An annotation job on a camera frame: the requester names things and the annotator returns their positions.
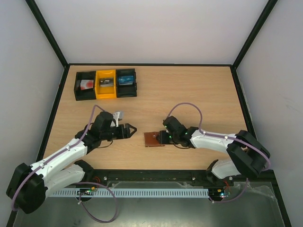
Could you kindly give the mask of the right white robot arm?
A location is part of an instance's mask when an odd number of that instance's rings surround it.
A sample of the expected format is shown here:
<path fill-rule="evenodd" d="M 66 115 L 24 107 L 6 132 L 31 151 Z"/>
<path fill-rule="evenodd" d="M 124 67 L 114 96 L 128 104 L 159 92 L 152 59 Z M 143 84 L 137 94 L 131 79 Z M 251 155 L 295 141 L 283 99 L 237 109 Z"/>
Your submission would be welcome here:
<path fill-rule="evenodd" d="M 270 153 L 248 131 L 221 134 L 204 131 L 198 127 L 186 128 L 174 116 L 165 119 L 163 126 L 165 130 L 156 136 L 161 145 L 205 148 L 229 156 L 224 160 L 214 160 L 206 169 L 204 180 L 211 185 L 222 185 L 224 180 L 237 175 L 256 179 L 269 167 Z"/>

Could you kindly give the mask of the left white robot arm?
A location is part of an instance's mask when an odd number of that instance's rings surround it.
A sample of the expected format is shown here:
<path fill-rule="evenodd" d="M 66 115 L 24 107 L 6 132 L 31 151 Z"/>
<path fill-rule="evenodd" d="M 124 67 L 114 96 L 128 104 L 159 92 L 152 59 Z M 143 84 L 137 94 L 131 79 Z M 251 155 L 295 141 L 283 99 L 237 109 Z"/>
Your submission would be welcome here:
<path fill-rule="evenodd" d="M 31 165 L 18 165 L 6 191 L 12 210 L 30 214 L 53 192 L 89 179 L 91 166 L 83 156 L 100 148 L 103 141 L 128 139 L 136 133 L 136 127 L 119 124 L 121 119 L 121 112 L 102 111 L 58 151 Z"/>

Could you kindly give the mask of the brown leather card holder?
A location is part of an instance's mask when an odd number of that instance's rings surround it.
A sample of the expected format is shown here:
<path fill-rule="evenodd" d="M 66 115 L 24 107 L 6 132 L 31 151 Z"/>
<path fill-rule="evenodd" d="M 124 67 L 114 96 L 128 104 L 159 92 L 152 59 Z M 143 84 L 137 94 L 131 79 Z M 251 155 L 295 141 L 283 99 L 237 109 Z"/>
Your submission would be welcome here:
<path fill-rule="evenodd" d="M 161 144 L 157 138 L 159 137 L 159 131 L 145 132 L 144 133 L 144 144 L 145 147 L 164 147 L 164 144 Z"/>

